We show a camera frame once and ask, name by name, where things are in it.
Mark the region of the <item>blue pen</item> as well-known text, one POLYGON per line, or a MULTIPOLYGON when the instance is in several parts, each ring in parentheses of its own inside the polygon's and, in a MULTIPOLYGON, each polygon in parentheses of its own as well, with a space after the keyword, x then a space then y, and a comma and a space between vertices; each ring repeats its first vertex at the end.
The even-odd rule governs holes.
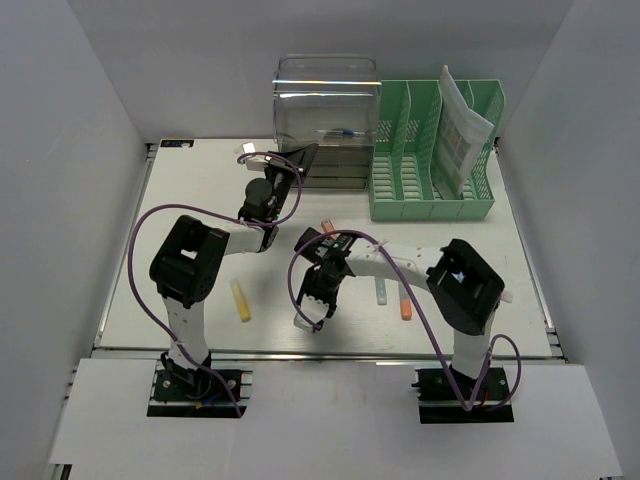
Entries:
POLYGON ((368 131, 350 129, 317 130, 317 133, 321 134, 324 138, 366 138, 369 135, 368 131))

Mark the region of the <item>clear drawer storage box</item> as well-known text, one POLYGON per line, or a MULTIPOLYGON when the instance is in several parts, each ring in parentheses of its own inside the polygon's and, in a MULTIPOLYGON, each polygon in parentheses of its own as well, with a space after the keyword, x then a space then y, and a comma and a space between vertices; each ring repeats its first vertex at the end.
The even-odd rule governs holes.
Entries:
POLYGON ((374 157, 382 81, 374 58, 289 54, 272 80, 274 141, 279 151, 318 143, 304 186, 362 190, 374 157), (324 138, 317 130, 368 131, 366 138, 324 138))

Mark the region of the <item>mesh document pouch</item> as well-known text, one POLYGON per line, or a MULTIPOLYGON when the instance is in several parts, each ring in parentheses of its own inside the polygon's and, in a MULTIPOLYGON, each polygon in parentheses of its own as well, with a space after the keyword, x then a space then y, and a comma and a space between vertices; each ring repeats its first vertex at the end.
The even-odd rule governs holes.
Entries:
POLYGON ((432 179, 445 200, 462 197, 463 187, 489 139, 494 124, 474 109, 468 81, 456 81, 447 65, 438 86, 442 97, 432 160, 432 179))

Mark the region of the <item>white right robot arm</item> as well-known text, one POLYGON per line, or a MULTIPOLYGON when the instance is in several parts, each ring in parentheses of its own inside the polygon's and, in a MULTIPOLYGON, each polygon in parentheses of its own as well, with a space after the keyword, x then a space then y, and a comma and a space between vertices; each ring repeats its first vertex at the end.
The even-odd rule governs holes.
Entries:
POLYGON ((505 283, 468 242, 453 239, 431 249, 379 241, 355 230, 322 234, 309 228, 294 256, 310 264, 299 291, 290 296, 298 328, 313 333, 323 328, 337 310, 346 278, 394 280, 412 302, 415 290, 422 289, 454 331, 452 358, 443 365, 455 396, 473 402, 486 389, 492 322, 505 283))

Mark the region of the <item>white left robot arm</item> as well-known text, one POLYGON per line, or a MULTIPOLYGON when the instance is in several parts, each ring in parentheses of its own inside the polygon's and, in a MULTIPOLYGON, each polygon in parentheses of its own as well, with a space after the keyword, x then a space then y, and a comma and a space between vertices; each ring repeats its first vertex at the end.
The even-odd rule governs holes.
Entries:
POLYGON ((163 366, 177 375, 177 387, 199 399, 211 387, 211 365, 204 332, 204 301, 212 291, 223 259, 269 249, 292 186, 306 180, 319 145, 311 143, 287 152, 270 152, 263 176, 245 187, 238 220, 210 227, 190 216, 178 217, 150 266, 150 278, 167 310, 175 338, 162 356, 163 366))

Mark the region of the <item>green cap highlighter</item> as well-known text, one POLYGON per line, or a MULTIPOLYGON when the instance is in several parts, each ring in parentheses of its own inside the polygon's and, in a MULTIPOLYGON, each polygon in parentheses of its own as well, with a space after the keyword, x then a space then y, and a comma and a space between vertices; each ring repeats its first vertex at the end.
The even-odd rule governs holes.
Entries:
POLYGON ((376 302, 379 306, 385 306, 388 302, 386 283, 383 278, 374 279, 376 290, 376 302))

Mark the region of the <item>yellow highlighter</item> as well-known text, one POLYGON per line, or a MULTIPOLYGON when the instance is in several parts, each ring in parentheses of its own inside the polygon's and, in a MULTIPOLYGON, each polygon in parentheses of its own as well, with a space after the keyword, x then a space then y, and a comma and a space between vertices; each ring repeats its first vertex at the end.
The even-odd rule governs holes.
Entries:
POLYGON ((230 281, 230 288, 239 318, 242 322, 250 321, 252 318, 249 303, 245 297, 240 282, 237 279, 230 281))

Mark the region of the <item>orange translucent highlighter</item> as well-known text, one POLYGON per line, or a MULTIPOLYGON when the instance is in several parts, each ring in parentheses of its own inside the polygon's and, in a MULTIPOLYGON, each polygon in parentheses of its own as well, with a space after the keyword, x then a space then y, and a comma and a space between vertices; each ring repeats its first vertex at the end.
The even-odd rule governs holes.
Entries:
POLYGON ((332 222, 330 220, 328 220, 328 219, 325 219, 325 220, 321 221, 321 227, 322 227, 322 229, 323 229, 323 231, 325 233, 333 232, 335 230, 332 222))

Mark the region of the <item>orange grey highlighter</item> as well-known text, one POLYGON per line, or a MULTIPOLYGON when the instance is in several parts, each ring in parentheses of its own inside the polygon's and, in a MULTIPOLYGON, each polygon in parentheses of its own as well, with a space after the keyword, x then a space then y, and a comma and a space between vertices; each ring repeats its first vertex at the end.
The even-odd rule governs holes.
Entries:
POLYGON ((399 293, 400 316, 404 321, 412 319, 412 302, 406 292, 399 293))

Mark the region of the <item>green file organizer rack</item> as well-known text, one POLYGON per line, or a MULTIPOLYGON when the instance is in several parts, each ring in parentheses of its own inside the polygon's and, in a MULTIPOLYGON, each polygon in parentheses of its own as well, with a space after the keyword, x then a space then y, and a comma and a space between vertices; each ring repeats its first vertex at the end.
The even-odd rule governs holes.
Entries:
POLYGON ((382 83, 376 146, 369 168, 370 219, 376 222, 465 222, 485 219, 495 199, 485 142, 462 193, 445 199, 433 183, 442 97, 436 80, 382 83))

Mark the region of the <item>black label sticker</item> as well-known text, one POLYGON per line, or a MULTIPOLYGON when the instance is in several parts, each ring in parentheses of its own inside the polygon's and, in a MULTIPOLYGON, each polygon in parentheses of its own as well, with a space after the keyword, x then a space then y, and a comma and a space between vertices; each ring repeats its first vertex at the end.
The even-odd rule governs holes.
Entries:
POLYGON ((192 148, 193 139, 163 139, 160 142, 160 148, 192 148))

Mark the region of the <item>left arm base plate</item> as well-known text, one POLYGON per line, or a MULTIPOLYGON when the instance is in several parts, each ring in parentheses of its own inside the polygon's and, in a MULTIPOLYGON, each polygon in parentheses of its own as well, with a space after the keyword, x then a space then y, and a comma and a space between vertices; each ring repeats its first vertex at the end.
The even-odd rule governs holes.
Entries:
MULTIPOLYGON (((223 368, 219 374, 230 389, 241 413, 252 392, 253 371, 223 368)), ((228 392, 215 377, 205 377, 198 386, 179 380, 158 365, 153 377, 146 415, 150 418, 239 419, 228 392)))

